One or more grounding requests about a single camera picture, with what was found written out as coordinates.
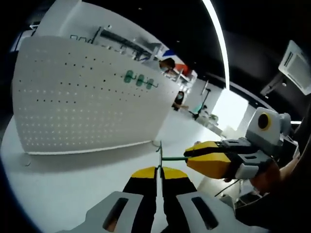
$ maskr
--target ceiling air conditioner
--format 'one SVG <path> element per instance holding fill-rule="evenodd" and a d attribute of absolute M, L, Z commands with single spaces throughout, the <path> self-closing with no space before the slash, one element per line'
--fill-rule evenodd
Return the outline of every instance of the ceiling air conditioner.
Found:
<path fill-rule="evenodd" d="M 311 69 L 301 48 L 290 41 L 278 69 L 308 95 L 311 93 Z"/>

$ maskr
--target white pegboard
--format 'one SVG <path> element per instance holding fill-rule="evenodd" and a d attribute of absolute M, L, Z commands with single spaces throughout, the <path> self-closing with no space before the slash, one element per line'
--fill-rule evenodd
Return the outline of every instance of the white pegboard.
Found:
<path fill-rule="evenodd" d="M 132 70 L 154 79 L 124 82 Z M 179 86 L 139 62 L 60 37 L 26 38 L 13 79 L 17 131 L 28 153 L 76 153 L 154 140 Z"/>

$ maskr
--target ceiling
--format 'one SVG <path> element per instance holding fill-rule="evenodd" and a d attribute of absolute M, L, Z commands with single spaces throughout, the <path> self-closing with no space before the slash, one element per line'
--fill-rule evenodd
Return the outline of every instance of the ceiling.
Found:
<path fill-rule="evenodd" d="M 122 1 L 87 0 L 135 22 L 172 49 L 200 79 L 223 86 L 207 73 L 224 77 L 217 36 L 202 1 Z M 306 97 L 289 80 L 268 94 L 260 91 L 279 73 L 290 39 L 307 53 L 311 51 L 311 3 L 305 0 L 263 1 L 213 0 L 222 26 L 229 59 L 230 81 L 245 88 L 279 112 L 301 120 Z M 245 94 L 252 105 L 256 104 Z"/>

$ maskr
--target bright window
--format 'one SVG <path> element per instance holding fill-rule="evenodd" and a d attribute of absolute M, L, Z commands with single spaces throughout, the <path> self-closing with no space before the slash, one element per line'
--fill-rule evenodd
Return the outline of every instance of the bright window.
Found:
<path fill-rule="evenodd" d="M 237 130 L 240 125 L 248 101 L 241 96 L 229 91 L 228 89 L 222 90 L 212 113 L 218 116 L 218 127 L 224 130 L 227 126 Z"/>

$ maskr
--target table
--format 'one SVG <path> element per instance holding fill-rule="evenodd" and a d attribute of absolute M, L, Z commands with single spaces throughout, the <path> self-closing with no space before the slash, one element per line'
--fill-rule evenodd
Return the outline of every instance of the table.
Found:
<path fill-rule="evenodd" d="M 171 110 L 157 140 L 162 140 L 163 156 L 180 157 L 194 142 L 217 141 L 220 137 L 190 116 Z M 21 147 L 14 116 L 5 131 L 0 153 L 17 200 L 34 224 L 47 233 L 81 224 L 91 207 L 111 192 L 122 191 L 132 173 L 159 163 L 159 153 L 151 143 L 86 154 L 29 156 Z M 203 179 L 182 161 L 165 161 L 163 166 L 186 172 L 196 187 Z M 166 226 L 158 188 L 152 232 L 159 233 Z"/>

